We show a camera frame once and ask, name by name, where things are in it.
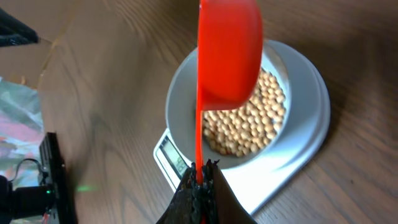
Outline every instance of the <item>kitchen scale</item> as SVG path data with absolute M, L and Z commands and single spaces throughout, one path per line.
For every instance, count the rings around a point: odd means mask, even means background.
M 314 156 L 330 123 L 328 91 L 315 66 L 288 45 L 273 40 L 268 44 L 279 54 L 289 74 L 294 96 L 289 119 L 267 153 L 262 152 L 236 168 L 222 170 L 236 198 L 251 215 Z M 175 191 L 192 162 L 175 146 L 168 128 L 156 144 L 154 158 Z

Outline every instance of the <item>wooden table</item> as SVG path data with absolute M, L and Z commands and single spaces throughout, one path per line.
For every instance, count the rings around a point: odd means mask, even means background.
M 196 46 L 198 0 L 77 0 L 39 85 L 80 223 L 154 223 L 172 191 L 152 150 L 165 99 Z M 320 152 L 259 223 L 398 220 L 398 6 L 394 0 L 262 0 L 264 32 L 319 69 L 331 99 Z

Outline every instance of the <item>black electronic device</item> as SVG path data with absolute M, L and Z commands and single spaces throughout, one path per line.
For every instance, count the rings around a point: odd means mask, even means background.
M 0 9 L 0 47 L 37 44 L 39 40 L 34 30 Z
M 41 164 L 34 159 L 21 161 L 37 164 L 40 172 L 39 186 L 13 190 L 12 180 L 0 176 L 0 223 L 7 224 L 15 219 L 37 215 L 43 215 L 48 224 L 77 223 L 73 192 L 67 184 L 65 163 L 55 133 L 47 133 L 44 137 L 40 145 L 40 156 Z

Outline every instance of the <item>scale display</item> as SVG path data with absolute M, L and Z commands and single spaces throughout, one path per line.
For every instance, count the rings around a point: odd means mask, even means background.
M 188 166 L 182 159 L 181 155 L 178 153 L 177 149 L 175 148 L 168 136 L 164 138 L 159 148 L 166 156 L 166 159 L 172 166 L 174 172 L 177 174 L 179 179 L 181 179 Z

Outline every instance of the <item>red plastic scoop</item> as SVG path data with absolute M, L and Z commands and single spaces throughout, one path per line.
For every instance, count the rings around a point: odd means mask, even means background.
M 261 52 L 261 15 L 255 0 L 201 0 L 196 110 L 200 184 L 202 111 L 231 110 L 246 102 L 257 82 Z

